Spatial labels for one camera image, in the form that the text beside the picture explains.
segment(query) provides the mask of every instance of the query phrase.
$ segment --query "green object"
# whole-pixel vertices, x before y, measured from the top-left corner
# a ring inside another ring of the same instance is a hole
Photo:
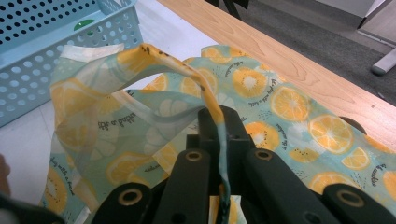
[[[85,20],[85,21],[81,21],[81,22],[79,22],[79,23],[77,23],[77,24],[75,25],[74,31],[76,31],[76,30],[78,30],[78,29],[81,29],[82,27],[84,27],[84,26],[86,26],[86,25],[89,25],[89,24],[93,23],[94,21],[95,21],[95,20]],[[92,35],[92,34],[93,34],[92,31],[89,31],[89,32],[87,33],[87,35]]]

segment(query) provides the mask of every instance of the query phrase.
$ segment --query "table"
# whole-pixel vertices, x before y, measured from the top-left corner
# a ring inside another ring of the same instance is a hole
[[[269,65],[336,115],[356,120],[368,135],[396,148],[395,106],[205,1],[159,2],[218,43],[242,49]]]

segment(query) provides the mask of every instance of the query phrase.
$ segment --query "blue plastic basket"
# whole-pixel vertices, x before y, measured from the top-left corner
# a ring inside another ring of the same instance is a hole
[[[140,44],[136,1],[2,0],[0,127],[50,99],[50,77],[64,45]]]

